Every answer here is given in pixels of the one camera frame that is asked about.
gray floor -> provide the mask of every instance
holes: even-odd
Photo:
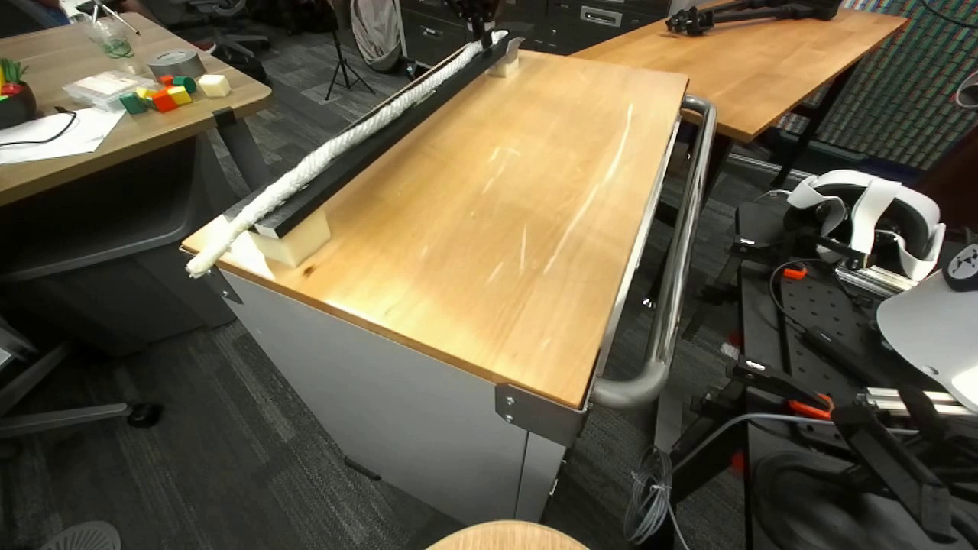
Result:
[[[360,86],[325,98],[327,37],[283,37],[266,54],[279,102],[252,120],[275,175],[366,112],[402,78],[359,67]],[[693,248],[693,280],[720,272],[734,207],[758,183],[723,175]],[[630,307],[611,373],[641,359],[651,312]],[[719,346],[738,330],[738,305],[706,305],[703,326],[676,358],[676,389],[708,389],[726,359]],[[165,402],[150,426],[101,425],[0,445],[0,548],[38,548],[63,526],[111,520],[125,548],[424,548],[454,520],[371,481],[340,461],[325,426],[239,326],[160,341],[128,359],[74,358],[24,408],[143,398]],[[651,445],[654,416],[593,408],[567,450],[548,523],[588,548],[625,548],[619,516],[633,466]],[[739,479],[720,476],[679,507],[693,548],[742,548]]]

round wooden stool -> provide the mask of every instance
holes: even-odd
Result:
[[[437,541],[433,550],[582,550],[573,536],[518,520],[476,523]]]

wooden desk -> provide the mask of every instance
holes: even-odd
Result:
[[[96,39],[81,32],[81,28],[51,28],[39,32],[21,32],[0,39],[0,57],[14,57],[28,64],[28,83],[39,102],[44,112],[51,108],[67,104],[63,86],[101,70],[125,70],[134,64],[146,70],[146,62],[169,48],[192,48],[171,30],[160,28],[157,20],[128,13],[125,20],[137,30],[134,37],[134,57],[111,57],[101,52]],[[206,67],[214,74],[228,76],[232,94],[228,98],[196,98],[189,108],[175,112],[146,112],[146,117],[123,117],[113,133],[89,157],[63,157],[50,163],[28,163],[28,165],[3,165],[0,172],[0,205],[28,197],[35,192],[51,190],[59,183],[84,177],[92,172],[120,165],[125,158],[143,157],[150,150],[178,142],[184,137],[199,133],[201,128],[214,126],[218,109],[247,112],[260,108],[271,92],[252,76],[239,74],[235,67],[201,54]]]
[[[232,307],[352,461],[446,512],[535,516],[566,442],[506,425],[495,385],[588,402],[685,86],[522,52],[334,196],[304,267],[239,237]]]
[[[896,15],[843,8],[831,20],[746,20],[719,23],[706,37],[679,37],[656,20],[573,57],[687,74],[691,94],[719,109],[719,132],[751,142],[906,23]]]

white vr headset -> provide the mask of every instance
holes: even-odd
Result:
[[[820,236],[863,255],[860,267],[836,270],[847,285],[889,297],[912,291],[938,267],[938,252],[944,245],[941,207],[930,196],[919,196],[896,181],[863,172],[827,172],[801,181],[788,192],[788,205],[799,212],[822,207],[826,219]],[[897,212],[902,216],[897,228],[892,228],[892,224],[883,224],[886,216],[892,216],[892,212]],[[872,267],[878,237],[896,245],[897,267]],[[820,248],[820,252],[826,260],[841,260],[827,248]]]

